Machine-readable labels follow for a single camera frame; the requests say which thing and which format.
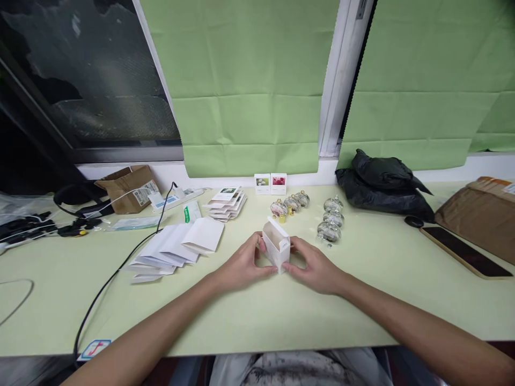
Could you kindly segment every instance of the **window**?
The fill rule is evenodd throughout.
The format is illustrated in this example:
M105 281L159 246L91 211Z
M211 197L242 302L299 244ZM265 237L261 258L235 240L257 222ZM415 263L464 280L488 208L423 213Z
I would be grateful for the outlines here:
M8 0L0 33L10 84L73 162L183 159L131 0Z

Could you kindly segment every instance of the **forearm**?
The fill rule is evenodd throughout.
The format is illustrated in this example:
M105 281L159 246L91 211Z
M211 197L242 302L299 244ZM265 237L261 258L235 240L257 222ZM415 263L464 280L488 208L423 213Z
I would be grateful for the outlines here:
M187 325L220 294L212 274L138 323L86 363L67 384L139 385Z
M445 320L345 273L337 292L417 354L447 383L514 383L515 361Z

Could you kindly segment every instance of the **cardboard box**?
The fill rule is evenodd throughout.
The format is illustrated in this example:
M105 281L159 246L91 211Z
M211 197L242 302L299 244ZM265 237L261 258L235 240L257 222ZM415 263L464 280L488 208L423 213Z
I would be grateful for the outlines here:
M435 220L515 265L515 184L480 177L442 205Z
M257 195L270 194L270 173L254 174L254 184Z
M159 193L159 189L154 182L154 175L148 165L126 167L98 180L95 185L107 190L107 194L113 203L114 212L117 214L140 213L150 204L148 195L155 192ZM137 190L116 200L134 189Z
M286 195L286 173L270 173L272 185L270 187L270 194Z

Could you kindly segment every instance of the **smartphone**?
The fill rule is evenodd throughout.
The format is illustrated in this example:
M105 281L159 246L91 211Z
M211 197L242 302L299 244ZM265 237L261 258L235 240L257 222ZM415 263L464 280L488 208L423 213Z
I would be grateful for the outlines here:
M423 227L420 228L420 231L466 268L483 279L504 279L513 277L512 273L506 271L500 265L443 228Z

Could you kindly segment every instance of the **green curtain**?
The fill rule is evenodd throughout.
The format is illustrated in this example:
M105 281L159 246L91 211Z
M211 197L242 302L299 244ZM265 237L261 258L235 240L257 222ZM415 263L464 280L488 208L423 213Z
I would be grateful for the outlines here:
M378 0L338 167L361 148L412 169L515 150L510 0Z
M318 169L338 0L141 0L190 177Z

